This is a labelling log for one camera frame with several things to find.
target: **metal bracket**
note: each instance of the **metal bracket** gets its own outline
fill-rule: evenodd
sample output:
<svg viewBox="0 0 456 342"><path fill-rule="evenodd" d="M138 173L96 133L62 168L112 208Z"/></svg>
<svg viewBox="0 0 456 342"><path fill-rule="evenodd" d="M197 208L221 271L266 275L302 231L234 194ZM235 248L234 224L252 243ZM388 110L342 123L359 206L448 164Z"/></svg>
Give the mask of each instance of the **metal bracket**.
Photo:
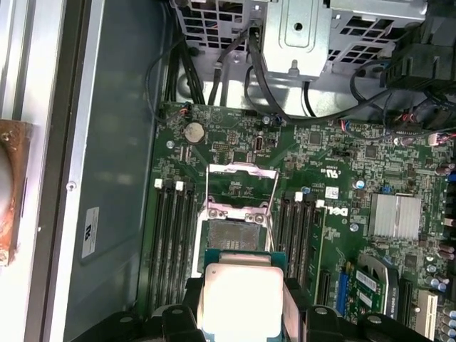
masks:
<svg viewBox="0 0 456 342"><path fill-rule="evenodd" d="M274 193L277 187L277 181L279 180L279 172L276 170L263 170L257 167L256 165L248 162L232 162L228 165L209 164L206 167L206 200L204 201L205 207L208 209L211 209L213 207L213 204L209 201L209 174L216 172L234 174L238 171L245 171L251 176L260 178L265 177L274 180L274 186L272 187L271 197L269 198L268 206L266 209L266 215L270 215L272 201L274 200Z"/></svg>

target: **green circuit board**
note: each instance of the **green circuit board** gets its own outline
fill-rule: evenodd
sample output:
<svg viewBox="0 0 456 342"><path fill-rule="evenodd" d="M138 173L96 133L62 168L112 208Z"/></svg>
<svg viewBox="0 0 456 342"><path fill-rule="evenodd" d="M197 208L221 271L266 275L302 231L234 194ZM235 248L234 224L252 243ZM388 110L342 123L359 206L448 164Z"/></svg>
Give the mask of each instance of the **green circuit board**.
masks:
<svg viewBox="0 0 456 342"><path fill-rule="evenodd" d="M157 233L160 224L157 222L157 208L162 200L154 188L155 180L192 184L192 205L188 206L189 212L182 218L186 223L178 228L188 229L185 237L189 238L190 246L188 250L182 251L179 247L176 251L176 255L183 253L181 260L187 262L194 252L196 218L206 196L208 164L245 162L279 172L271 208L276 242L279 239L278 227L283 224L280 211L284 208L284 194L304 191L315 201L324 201L324 206L318 208L319 219L309 225L310 239L313 240L309 246L316 246L312 249L317 255L316 261L307 265L311 271L302 281L310 302L317 301L319 275L321 270L325 270L330 279L327 305L336 307L339 273L360 253L372 254L391 263L398 268L400 276L414 283L416 289L425 285L428 264L434 264L438 269L445 268L445 260L434 256L443 231L441 213L447 183L445 177L435 174L435 168L450 161L451 141L438 147L428 146L427 138L416 138L406 146L401 145L397 138L396 141L388 138L371 142L345 134L337 122L301 127L286 123L264 124L260 116L244 110L205 105L192 105L188 113L176 116L181 108L179 103L162 104L163 117L175 116L175 119L166 125L157 125L155 135L138 293L138 305L143 311L150 310L150 306L157 303L150 304L152 294L147 287L160 271L152 271L154 257L151 255L158 246L154 243L163 239ZM204 137L198 143L190 143L185 138L184 131L190 123L199 123L204 128ZM383 134L382 126L365 123L351 123L350 130L359 137L380 137ZM258 206L267 201L274 183L239 172L228 178L216 175L212 179L209 193L217 194L217 200L238 206ZM362 189L357 188L358 181L364 183ZM421 198L420 239L369 236L371 196L374 193ZM176 201L174 199L174 204L170 204L169 210L184 212L179 207L175 209ZM276 243L276 250L280 250L277 247L280 244ZM163 253L172 256L167 247L161 246L161 252L155 258L163 258ZM190 276L189 263L179 266L187 278ZM172 274L171 267L173 265L161 271ZM167 298L168 301L179 300L180 295L162 295L162 298L161 304ZM349 311L346 315L352 319L351 314Z"/></svg>

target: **capacitor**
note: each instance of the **capacitor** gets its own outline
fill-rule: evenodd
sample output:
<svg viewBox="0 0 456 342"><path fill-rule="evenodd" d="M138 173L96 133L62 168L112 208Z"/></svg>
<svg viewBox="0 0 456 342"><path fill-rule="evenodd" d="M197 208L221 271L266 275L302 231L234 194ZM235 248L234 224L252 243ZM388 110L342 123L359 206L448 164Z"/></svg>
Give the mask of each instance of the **capacitor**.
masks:
<svg viewBox="0 0 456 342"><path fill-rule="evenodd" d="M443 259L446 259L446 260L454 260L455 259L455 255L454 254L447 253L447 252L444 252L444 251L439 251L439 255Z"/></svg>
<svg viewBox="0 0 456 342"><path fill-rule="evenodd" d="M435 275L435 278L439 279L439 281L441 283L444 283L445 285L448 285L450 283L450 280L447 277L443 276L442 274Z"/></svg>
<svg viewBox="0 0 456 342"><path fill-rule="evenodd" d="M425 281L426 281L426 284L431 285L431 287L433 287L434 289L436 289L440 284L438 279L433 278L431 276L426 277Z"/></svg>
<svg viewBox="0 0 456 342"><path fill-rule="evenodd" d="M443 308L443 313L450 317L451 319L456 319L456 310L452 310L448 307Z"/></svg>
<svg viewBox="0 0 456 342"><path fill-rule="evenodd" d="M447 176L451 173L451 170L448 167L439 166L435 168L434 172L437 176Z"/></svg>
<svg viewBox="0 0 456 342"><path fill-rule="evenodd" d="M449 326L441 326L440 330L443 333L446 333L451 338L456 336L456 330L453 328L450 328Z"/></svg>
<svg viewBox="0 0 456 342"><path fill-rule="evenodd" d="M446 167L447 169L454 170L456 169L456 164L453 162L444 162L440 164L440 167Z"/></svg>
<svg viewBox="0 0 456 342"><path fill-rule="evenodd" d="M444 283L440 283L437 286L437 290L439 290L440 292L445 292L447 291L447 286Z"/></svg>
<svg viewBox="0 0 456 342"><path fill-rule="evenodd" d="M366 186L366 183L363 180L356 180L353 182L353 188L357 190L362 190Z"/></svg>
<svg viewBox="0 0 456 342"><path fill-rule="evenodd" d="M439 249L444 251L444 252L447 252L447 253L454 253L455 252L455 248L453 246L448 246L446 244L439 244Z"/></svg>
<svg viewBox="0 0 456 342"><path fill-rule="evenodd" d="M432 265L432 264L431 265L427 265L426 266L426 271L428 273L435 273L435 272L437 272L437 267L435 265Z"/></svg>
<svg viewBox="0 0 456 342"><path fill-rule="evenodd" d="M449 336L440 334L439 339L441 342L455 342L455 340Z"/></svg>
<svg viewBox="0 0 456 342"><path fill-rule="evenodd" d="M456 328L456 320L451 319L450 317L443 317L442 322L450 328Z"/></svg>

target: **screw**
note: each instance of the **screw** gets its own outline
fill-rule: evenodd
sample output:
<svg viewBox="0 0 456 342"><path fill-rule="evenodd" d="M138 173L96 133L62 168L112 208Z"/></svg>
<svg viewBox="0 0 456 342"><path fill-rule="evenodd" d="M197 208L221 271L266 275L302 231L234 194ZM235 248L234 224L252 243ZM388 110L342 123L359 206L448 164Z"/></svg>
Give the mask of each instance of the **screw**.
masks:
<svg viewBox="0 0 456 342"><path fill-rule="evenodd" d="M214 219L215 217L217 217L217 211L215 209L211 209L209 211L209 217Z"/></svg>
<svg viewBox="0 0 456 342"><path fill-rule="evenodd" d="M261 215L261 214L255 215L255 222L256 223L263 223L263 221L264 221L263 215Z"/></svg>
<svg viewBox="0 0 456 342"><path fill-rule="evenodd" d="M271 118L269 116L264 116L261 121L263 122L263 124L265 125L268 125L269 123L271 123Z"/></svg>
<svg viewBox="0 0 456 342"><path fill-rule="evenodd" d="M382 323L382 320L379 319L377 316L369 316L369 317L368 317L368 320L369 320L371 323L374 323L374 324L380 324L380 323Z"/></svg>
<svg viewBox="0 0 456 342"><path fill-rule="evenodd" d="M66 183L66 189L68 191L73 191L75 188L76 188L75 182L71 181L71 182Z"/></svg>
<svg viewBox="0 0 456 342"><path fill-rule="evenodd" d="M326 315L328 313L328 310L326 310L325 308L316 308L315 309L315 312L318 314L318 315Z"/></svg>
<svg viewBox="0 0 456 342"><path fill-rule="evenodd" d="M350 230L354 233L359 230L359 226L356 223L350 224Z"/></svg>

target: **microchip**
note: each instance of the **microchip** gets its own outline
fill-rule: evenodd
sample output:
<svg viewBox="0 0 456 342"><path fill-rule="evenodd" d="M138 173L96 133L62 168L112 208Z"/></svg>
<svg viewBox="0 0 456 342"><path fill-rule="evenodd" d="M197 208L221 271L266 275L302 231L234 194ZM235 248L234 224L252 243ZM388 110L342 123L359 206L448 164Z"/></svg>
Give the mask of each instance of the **microchip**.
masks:
<svg viewBox="0 0 456 342"><path fill-rule="evenodd" d="M415 269L416 261L417 261L416 255L407 254L405 256L405 267L408 267L409 269Z"/></svg>
<svg viewBox="0 0 456 342"><path fill-rule="evenodd" d="M366 146L366 158L377 158L378 147L375 145Z"/></svg>
<svg viewBox="0 0 456 342"><path fill-rule="evenodd" d="M309 135L309 144L321 145L321 133L311 132L311 134Z"/></svg>

